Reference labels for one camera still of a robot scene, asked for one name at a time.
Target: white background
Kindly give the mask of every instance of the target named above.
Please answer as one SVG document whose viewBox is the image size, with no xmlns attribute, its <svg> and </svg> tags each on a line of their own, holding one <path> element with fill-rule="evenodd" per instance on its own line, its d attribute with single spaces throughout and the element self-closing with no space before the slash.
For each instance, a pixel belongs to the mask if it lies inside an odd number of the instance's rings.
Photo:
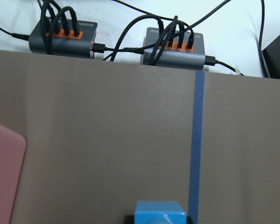
<svg viewBox="0 0 280 224">
<path fill-rule="evenodd" d="M 71 6 L 79 20 L 98 23 L 96 42 L 113 48 L 126 25 L 142 15 L 110 0 L 56 0 Z M 151 13 L 192 24 L 215 8 L 222 0 L 125 0 L 124 2 Z M 265 0 L 266 20 L 263 35 L 265 48 L 280 35 L 280 0 Z M 30 34 L 40 19 L 36 0 L 0 0 L 0 26 L 9 32 Z M 205 53 L 237 67 L 247 76 L 261 77 L 257 53 L 260 31 L 260 0 L 232 0 L 206 21 L 194 28 L 204 36 Z M 141 47 L 147 27 L 157 27 L 155 20 L 137 23 L 126 35 L 121 47 Z M 30 52 L 28 42 L 14 39 L 0 31 L 0 49 Z M 118 53 L 116 62 L 139 63 L 140 56 Z M 232 74 L 221 65 L 210 71 Z"/>
</svg>

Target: blue block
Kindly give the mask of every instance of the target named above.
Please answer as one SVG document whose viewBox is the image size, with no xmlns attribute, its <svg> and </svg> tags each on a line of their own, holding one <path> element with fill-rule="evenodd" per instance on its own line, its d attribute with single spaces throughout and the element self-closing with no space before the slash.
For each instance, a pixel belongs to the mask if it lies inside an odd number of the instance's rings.
<svg viewBox="0 0 280 224">
<path fill-rule="evenodd" d="M 175 201 L 138 201 L 135 224 L 186 224 L 187 215 Z"/>
</svg>

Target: blue tape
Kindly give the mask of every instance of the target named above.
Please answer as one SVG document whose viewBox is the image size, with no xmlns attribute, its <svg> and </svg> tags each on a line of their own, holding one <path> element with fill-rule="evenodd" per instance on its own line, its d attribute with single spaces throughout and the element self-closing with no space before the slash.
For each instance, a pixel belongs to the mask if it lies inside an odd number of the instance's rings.
<svg viewBox="0 0 280 224">
<path fill-rule="evenodd" d="M 189 184 L 189 211 L 194 224 L 198 224 L 199 210 L 199 182 L 200 182 L 200 157 L 201 157 L 201 136 L 203 119 L 203 92 L 204 72 L 197 71 L 195 79 L 190 184 Z"/>
</svg>

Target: pink panel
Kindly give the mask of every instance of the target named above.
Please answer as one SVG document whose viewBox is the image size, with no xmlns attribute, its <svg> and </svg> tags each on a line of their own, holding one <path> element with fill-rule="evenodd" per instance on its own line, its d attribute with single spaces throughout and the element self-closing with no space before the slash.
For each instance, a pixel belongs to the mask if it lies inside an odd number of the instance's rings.
<svg viewBox="0 0 280 224">
<path fill-rule="evenodd" d="M 8 224 L 20 178 L 26 142 L 0 125 L 0 224 Z"/>
</svg>

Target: power connector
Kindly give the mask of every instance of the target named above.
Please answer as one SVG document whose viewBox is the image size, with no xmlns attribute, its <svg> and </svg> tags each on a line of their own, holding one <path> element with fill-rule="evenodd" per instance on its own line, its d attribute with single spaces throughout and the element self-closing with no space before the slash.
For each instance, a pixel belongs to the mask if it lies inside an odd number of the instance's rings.
<svg viewBox="0 0 280 224">
<path fill-rule="evenodd" d="M 80 26 L 79 36 L 75 36 L 74 31 L 66 35 L 61 29 L 58 34 L 53 34 L 52 52 L 54 55 L 93 58 L 93 51 L 91 51 L 98 24 L 96 22 L 78 21 Z M 34 53 L 46 54 L 46 48 L 42 40 L 40 22 L 36 25 L 29 37 L 29 47 Z"/>
<path fill-rule="evenodd" d="M 144 46 L 154 44 L 158 38 L 158 28 L 147 28 Z M 179 37 L 174 38 L 172 43 L 167 44 L 156 66 L 202 70 L 205 61 L 203 35 L 195 33 L 194 39 L 192 38 L 190 32 L 185 32 L 182 43 L 179 42 Z M 152 48 L 144 50 L 144 55 L 141 57 L 142 64 L 149 64 L 152 51 Z"/>
</svg>

